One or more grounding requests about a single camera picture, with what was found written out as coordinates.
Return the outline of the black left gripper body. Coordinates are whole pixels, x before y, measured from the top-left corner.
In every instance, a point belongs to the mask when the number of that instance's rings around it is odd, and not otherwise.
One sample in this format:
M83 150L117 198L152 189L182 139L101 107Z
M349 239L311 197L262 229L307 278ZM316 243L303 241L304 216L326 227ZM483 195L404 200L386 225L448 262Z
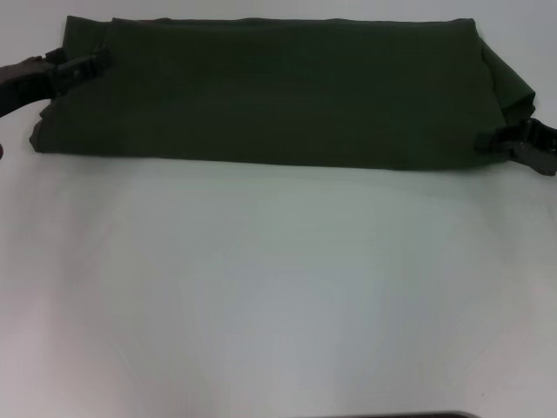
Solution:
M55 65L29 57L1 68L1 117L37 101L56 98Z

